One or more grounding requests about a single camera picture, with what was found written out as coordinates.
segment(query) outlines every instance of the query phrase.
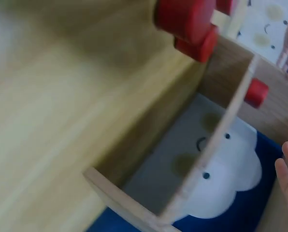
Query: patterned fabric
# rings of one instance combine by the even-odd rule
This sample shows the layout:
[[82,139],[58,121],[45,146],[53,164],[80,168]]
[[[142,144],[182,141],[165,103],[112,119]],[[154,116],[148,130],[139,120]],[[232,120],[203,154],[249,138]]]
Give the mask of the patterned fabric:
[[276,63],[288,25],[288,0],[249,0],[237,40]]

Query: wooden board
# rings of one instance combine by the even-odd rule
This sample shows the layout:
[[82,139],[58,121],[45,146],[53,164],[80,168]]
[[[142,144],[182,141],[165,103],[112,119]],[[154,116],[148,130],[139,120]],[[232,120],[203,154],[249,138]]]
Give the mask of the wooden board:
[[288,141],[288,80],[283,71],[264,59],[255,77],[269,86],[269,95],[258,110],[244,104],[238,116],[281,145]]
[[230,100],[230,103],[227,106],[227,110],[224,116],[219,122],[217,128],[215,129],[213,136],[210,138],[206,148],[201,154],[201,157],[197,159],[196,163],[193,165],[192,170],[188,174],[187,178],[184,180],[182,186],[173,196],[171,202],[167,205],[163,213],[160,215],[160,220],[163,223],[173,223],[177,219],[181,218],[182,208],[184,208],[185,204],[187,204],[192,190],[194,189],[194,186],[197,184],[197,181],[202,177],[202,173],[207,163],[218,148],[219,142],[223,138],[226,130],[230,126],[233,119],[236,117],[237,112],[239,111],[242,103],[244,102],[245,94],[248,90],[249,84],[254,75],[255,67],[257,66],[259,60],[258,56],[251,56],[249,57],[249,60],[243,59],[244,62],[240,63],[240,57],[238,56],[239,51],[236,50],[237,45],[234,42],[231,42],[230,40],[228,41],[227,39],[224,39],[220,36],[218,44],[219,43],[220,46],[218,45],[217,50],[212,56],[211,64],[207,68],[208,74],[207,76],[206,74],[204,75],[203,82],[205,83],[206,79],[210,80],[212,78],[210,77],[211,73],[213,73],[213,80],[221,78],[224,75],[228,75],[230,79],[230,77],[232,76],[231,73],[235,74],[235,69],[229,71],[228,67],[231,67],[231,65],[229,65],[229,62],[231,63],[234,60],[238,61],[235,66],[239,71],[241,71],[242,76],[232,76],[232,82],[234,83],[237,82],[237,79],[239,79],[239,84],[234,85],[237,86],[234,93],[228,91],[228,94],[225,89],[222,91],[214,90],[214,87],[219,86],[215,85],[215,82],[207,84],[205,91],[200,91],[201,93],[206,93],[204,95],[207,97],[210,96],[211,99],[223,99],[223,96],[225,96],[225,101]]
[[206,64],[194,63],[147,109],[133,128],[113,146],[95,167],[121,186],[142,164],[149,150],[172,124],[196,93]]
[[104,203],[82,172],[193,61],[148,23],[148,1],[9,4],[0,8],[0,232],[83,231]]
[[104,202],[123,219],[143,232],[178,232],[171,225],[162,226],[157,217],[113,185],[96,169],[89,168],[85,176]]

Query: blue fabric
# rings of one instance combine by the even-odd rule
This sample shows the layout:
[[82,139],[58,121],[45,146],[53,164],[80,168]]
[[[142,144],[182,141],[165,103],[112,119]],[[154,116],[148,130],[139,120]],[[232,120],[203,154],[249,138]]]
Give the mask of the blue fabric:
[[[276,179],[275,160],[282,157],[281,147],[258,132],[256,153],[262,165],[262,179],[252,190],[238,192],[232,206],[212,219],[187,216],[173,225],[182,232],[253,232],[270,197]],[[138,232],[123,218],[106,209],[88,232]]]

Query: black dot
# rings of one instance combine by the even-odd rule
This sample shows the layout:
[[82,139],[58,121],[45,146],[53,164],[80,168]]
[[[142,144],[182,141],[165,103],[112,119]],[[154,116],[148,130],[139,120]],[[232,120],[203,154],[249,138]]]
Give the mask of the black dot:
[[203,173],[203,178],[205,180],[209,179],[210,178],[210,174],[209,173]]

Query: wooden toy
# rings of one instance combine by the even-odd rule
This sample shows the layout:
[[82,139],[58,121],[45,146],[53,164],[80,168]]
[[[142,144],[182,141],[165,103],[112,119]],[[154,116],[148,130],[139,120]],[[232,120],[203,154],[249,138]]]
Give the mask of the wooden toy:
[[217,43],[218,27],[211,23],[214,9],[231,15],[236,0],[158,0],[155,25],[175,37],[174,47],[199,62],[206,62]]
[[238,4],[237,0],[216,0],[216,9],[231,16]]
[[[233,106],[211,127],[214,138],[239,108],[245,122],[279,144],[288,140],[284,74],[259,58],[245,80],[254,54],[223,36],[211,61],[195,62],[173,47],[171,34],[156,30],[151,1],[3,3],[0,232],[85,231],[104,202],[144,231],[173,230],[167,221],[175,210],[151,213],[118,187],[142,167],[196,92]],[[232,19],[215,10],[211,23],[234,38],[243,18],[237,10]],[[259,109],[243,102],[253,78],[269,87]],[[201,162],[209,157],[209,141],[199,143]],[[280,228],[288,232],[288,211],[276,186],[259,229]]]
[[[88,181],[106,204],[142,231],[176,231],[171,226],[171,223],[184,214],[182,206],[188,201],[190,193],[199,178],[202,177],[202,170],[209,163],[218,148],[221,138],[236,115],[279,144],[288,140],[288,81],[285,79],[284,74],[274,65],[254,55],[234,41],[220,36],[206,71],[204,71],[203,75],[202,72],[198,72],[196,75],[195,73],[196,71],[192,70],[190,74],[187,74],[186,79],[190,80],[187,89],[198,89],[199,93],[227,110],[215,128],[201,157],[195,162],[182,185],[171,196],[159,215],[154,215],[149,209],[141,206],[141,204],[133,200],[109,180],[111,179],[110,176],[120,172],[119,170],[122,166],[119,163],[113,165],[115,172],[110,172],[107,175],[102,175],[92,167],[85,172]],[[259,82],[259,80],[253,80],[254,76],[267,86]],[[253,110],[244,103],[244,98],[246,97],[248,102],[252,102],[252,105],[259,107],[267,95],[268,88],[270,90],[269,95],[259,109]],[[187,91],[182,86],[180,89],[181,91]],[[175,88],[172,91],[179,96],[179,91],[175,90]],[[156,123],[154,125],[160,126],[160,131],[162,132],[162,126],[159,124],[162,118],[155,118],[154,120]],[[141,127],[143,123],[139,122],[136,127]],[[145,129],[141,133],[146,133],[147,131],[149,129]],[[130,140],[130,137],[126,136],[125,139],[122,142],[123,144],[128,143],[127,141]],[[124,150],[124,157],[129,155],[134,156],[133,159],[138,157],[139,162],[141,162],[143,158],[139,149],[149,149],[149,146],[144,147],[142,141],[140,139],[139,143],[129,145],[128,150],[137,150],[137,155],[133,152],[125,153],[126,150]]]
[[[157,16],[157,25],[175,36],[184,38],[189,44],[201,41],[202,36],[193,37],[192,33],[189,33],[190,30],[179,30],[180,26],[188,24],[186,21],[177,20],[177,24],[173,27],[166,23],[166,17],[170,17],[170,14],[174,14],[171,15],[173,18],[177,17],[176,14],[180,14],[179,10],[182,8],[172,6],[171,4],[176,3],[175,1],[165,2],[169,5],[160,1],[161,5],[157,10],[160,11],[161,8],[167,6],[169,7],[167,10],[170,12],[166,12],[159,18]],[[188,3],[191,4],[188,9],[191,11],[197,9],[197,5],[194,5],[196,1]],[[181,43],[181,39],[176,42],[176,47],[192,57],[186,43]],[[148,113],[151,120],[154,121],[154,126],[145,126],[147,118],[144,117],[134,125],[130,134],[127,134],[117,148],[112,151],[113,155],[122,157],[120,161],[116,159],[111,168],[107,163],[106,168],[101,165],[98,169],[91,167],[85,172],[87,180],[107,206],[144,232],[177,231],[171,224],[185,214],[184,205],[189,201],[193,189],[202,178],[205,167],[218,149],[221,138],[236,116],[279,144],[288,140],[288,82],[284,78],[284,74],[273,64],[239,46],[234,41],[219,36],[216,50],[213,52],[209,64],[203,64],[201,67],[194,64],[184,76],[185,84],[175,85],[171,89],[171,93],[175,94],[171,97],[165,94],[164,98],[160,99],[160,103]],[[162,134],[167,124],[162,122],[163,117],[177,115],[181,106],[188,103],[188,96],[193,95],[194,91],[226,108],[226,111],[202,151],[201,157],[193,164],[181,185],[167,199],[167,204],[161,212],[154,214],[114,184],[117,183],[117,180],[120,180],[120,183],[124,182],[123,179],[117,177],[117,173],[131,174],[139,167],[144,159],[145,151],[148,151],[155,143],[154,140],[147,140],[149,133],[154,131],[158,135]],[[244,100],[258,109],[252,109],[244,103]],[[157,111],[166,113],[163,116],[155,117]],[[123,163],[129,159],[134,160],[136,165],[126,170]]]

